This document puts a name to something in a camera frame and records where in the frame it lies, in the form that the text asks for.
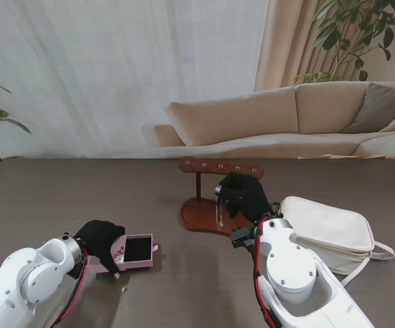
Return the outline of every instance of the wooden base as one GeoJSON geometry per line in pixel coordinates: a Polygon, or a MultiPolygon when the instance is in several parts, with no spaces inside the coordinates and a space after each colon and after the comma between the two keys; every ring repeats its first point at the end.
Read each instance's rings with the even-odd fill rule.
{"type": "Polygon", "coordinates": [[[246,228],[252,225],[240,213],[235,219],[231,219],[224,204],[222,206],[223,227],[219,230],[216,222],[216,201],[206,198],[201,198],[200,201],[197,201],[196,197],[190,198],[182,205],[179,212],[179,220],[187,230],[210,232],[224,236],[229,236],[236,227],[246,228]]]}

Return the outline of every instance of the pink jewelry box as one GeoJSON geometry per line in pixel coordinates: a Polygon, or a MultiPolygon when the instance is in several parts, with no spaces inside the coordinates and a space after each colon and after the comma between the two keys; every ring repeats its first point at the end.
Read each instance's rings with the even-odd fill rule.
{"type": "MultiPolygon", "coordinates": [[[[124,235],[111,246],[111,255],[118,269],[125,271],[153,267],[153,252],[157,249],[152,234],[124,235]]],[[[88,268],[93,273],[108,272],[96,256],[90,256],[88,268]]]]}

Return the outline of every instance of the table surface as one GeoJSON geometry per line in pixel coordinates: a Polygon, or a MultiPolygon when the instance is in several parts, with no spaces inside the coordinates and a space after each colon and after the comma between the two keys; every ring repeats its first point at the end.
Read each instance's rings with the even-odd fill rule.
{"type": "MultiPolygon", "coordinates": [[[[259,163],[267,197],[296,195],[363,214],[376,240],[395,250],[395,161],[238,160],[259,163]]],[[[252,263],[227,237],[189,232],[178,224],[181,204],[195,191],[179,160],[22,159],[0,165],[0,264],[11,252],[39,247],[93,219],[153,233],[160,250],[151,269],[114,282],[91,274],[60,327],[265,327],[251,280],[252,263]]],[[[214,198],[221,176],[203,175],[214,198]]],[[[42,303],[32,327],[56,316],[72,288],[42,303]]],[[[395,327],[395,259],[372,260],[347,290],[375,327],[395,327]]]]}

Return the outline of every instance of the necklace holder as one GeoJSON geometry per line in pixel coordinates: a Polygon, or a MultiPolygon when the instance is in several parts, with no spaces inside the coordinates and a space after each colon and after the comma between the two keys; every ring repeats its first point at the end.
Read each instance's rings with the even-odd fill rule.
{"type": "Polygon", "coordinates": [[[264,175],[264,169],[259,165],[222,162],[214,159],[196,159],[183,157],[179,165],[181,171],[196,175],[196,196],[187,200],[180,209],[179,221],[190,231],[211,232],[229,236],[233,229],[246,228],[252,225],[241,213],[231,219],[226,210],[226,205],[221,206],[223,226],[218,227],[216,218],[216,201],[201,196],[201,175],[220,174],[228,175],[230,172],[250,174],[257,179],[264,175]]]}

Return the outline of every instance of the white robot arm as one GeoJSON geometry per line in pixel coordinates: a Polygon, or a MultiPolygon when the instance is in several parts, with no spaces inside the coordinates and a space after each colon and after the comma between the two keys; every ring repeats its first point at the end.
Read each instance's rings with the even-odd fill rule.
{"type": "Polygon", "coordinates": [[[297,236],[287,220],[268,219],[260,227],[261,236],[257,229],[240,229],[231,234],[231,241],[234,247],[246,247],[255,261],[259,259],[254,253],[257,250],[267,259],[266,275],[255,278],[259,301],[277,317],[277,322],[271,320],[270,327],[374,327],[325,263],[313,251],[295,243],[297,236]],[[324,304],[304,316],[292,315],[283,303],[304,302],[315,284],[320,284],[325,292],[324,304]]]}
{"type": "Polygon", "coordinates": [[[67,234],[41,248],[23,248],[0,267],[0,327],[26,327],[37,303],[46,301],[65,274],[82,260],[78,243],[67,234]]]}

